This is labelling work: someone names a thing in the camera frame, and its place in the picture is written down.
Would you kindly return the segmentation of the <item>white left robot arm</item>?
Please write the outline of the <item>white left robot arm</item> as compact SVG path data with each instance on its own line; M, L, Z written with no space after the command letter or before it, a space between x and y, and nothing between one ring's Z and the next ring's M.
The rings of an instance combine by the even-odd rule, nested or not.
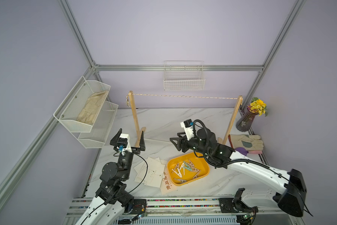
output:
M130 177L134 156L146 150L144 130L139 133L139 146L130 145L130 136L118 133L110 140L117 162L108 162L102 168L101 184L90 205L76 222L77 225L112 225L120 216L134 208L134 196L125 189Z

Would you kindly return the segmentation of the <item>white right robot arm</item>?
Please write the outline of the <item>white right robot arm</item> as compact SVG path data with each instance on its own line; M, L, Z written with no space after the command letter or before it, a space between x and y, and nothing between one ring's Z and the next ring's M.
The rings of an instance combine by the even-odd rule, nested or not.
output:
M214 168L236 170L264 183L275 190L273 200L278 207L291 216L302 217L305 212L309 212L305 203L307 187L300 171L286 171L265 165L219 143L216 135L201 120L188 119L181 123L181 127L184 131L170 138L178 151L185 153L192 150Z

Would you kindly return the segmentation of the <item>white postcard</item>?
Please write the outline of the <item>white postcard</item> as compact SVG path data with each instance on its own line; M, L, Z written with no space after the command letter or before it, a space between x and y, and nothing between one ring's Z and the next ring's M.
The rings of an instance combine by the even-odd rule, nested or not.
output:
M145 178L144 184L146 186L154 187L154 188L160 188L162 182L162 176L161 175L154 175L152 177Z
M152 177L154 175L162 175L164 172L165 165L161 164L159 160L153 159L151 157L146 159L146 174L145 178Z
M161 162L161 164L163 164L163 165L166 165L167 163L168 163L168 161L166 161L166 160L160 160L160 162Z
M141 182L144 179L144 176L146 174L146 164L145 162L141 162L139 165L134 167L134 170L137 172L137 175L135 177L135 182Z

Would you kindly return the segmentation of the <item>green plastic clothespin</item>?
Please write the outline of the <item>green plastic clothespin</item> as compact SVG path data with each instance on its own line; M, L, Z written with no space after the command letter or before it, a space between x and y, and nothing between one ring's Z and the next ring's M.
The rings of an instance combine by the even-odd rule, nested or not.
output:
M190 171L190 165L186 162L183 162L182 167L185 168L186 170Z

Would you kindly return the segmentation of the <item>white plastic clothespin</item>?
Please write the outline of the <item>white plastic clothespin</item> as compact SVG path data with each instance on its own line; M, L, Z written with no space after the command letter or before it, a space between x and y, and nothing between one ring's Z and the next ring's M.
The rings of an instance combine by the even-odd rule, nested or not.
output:
M179 176L180 178L182 178L182 174L180 169L172 169L172 172L174 172L177 176Z

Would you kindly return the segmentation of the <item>pink lettered postcard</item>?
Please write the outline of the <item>pink lettered postcard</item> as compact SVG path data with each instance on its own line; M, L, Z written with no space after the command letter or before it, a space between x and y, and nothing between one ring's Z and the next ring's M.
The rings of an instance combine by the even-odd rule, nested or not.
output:
M173 184L169 175L166 172L163 173L160 190L162 195L166 195L167 193L177 190L176 185Z

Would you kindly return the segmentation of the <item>grey plastic clothespin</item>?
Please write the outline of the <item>grey plastic clothespin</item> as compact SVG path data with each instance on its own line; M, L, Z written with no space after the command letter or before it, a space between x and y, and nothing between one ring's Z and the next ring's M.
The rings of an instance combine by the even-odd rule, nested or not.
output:
M176 181L176 183L178 184L183 184L183 183L186 183L187 180L184 180L184 179L177 179L177 178L174 178L174 180Z

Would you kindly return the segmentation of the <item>white hooked clothespin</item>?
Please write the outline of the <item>white hooked clothespin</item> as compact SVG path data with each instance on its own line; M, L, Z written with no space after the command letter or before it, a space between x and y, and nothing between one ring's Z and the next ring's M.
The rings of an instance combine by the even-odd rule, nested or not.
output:
M182 163L180 168L179 168L179 174L180 175L185 175L185 163Z

